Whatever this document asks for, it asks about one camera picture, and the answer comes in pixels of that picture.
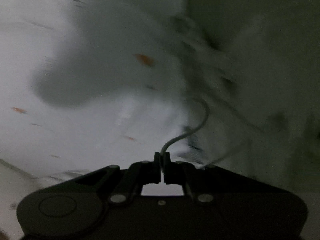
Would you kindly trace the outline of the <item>grey zip hoodie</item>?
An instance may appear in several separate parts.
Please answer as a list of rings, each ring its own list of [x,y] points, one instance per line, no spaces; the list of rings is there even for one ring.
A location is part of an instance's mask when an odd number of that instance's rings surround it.
[[[249,140],[235,170],[319,193],[319,0],[184,0],[171,20],[192,93]]]

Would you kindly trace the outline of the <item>carrot print backdrop sheet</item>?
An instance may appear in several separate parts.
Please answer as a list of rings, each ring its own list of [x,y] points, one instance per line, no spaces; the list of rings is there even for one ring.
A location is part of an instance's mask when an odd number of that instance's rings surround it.
[[[33,175],[127,166],[201,121],[172,20],[186,0],[1,0],[1,146]]]

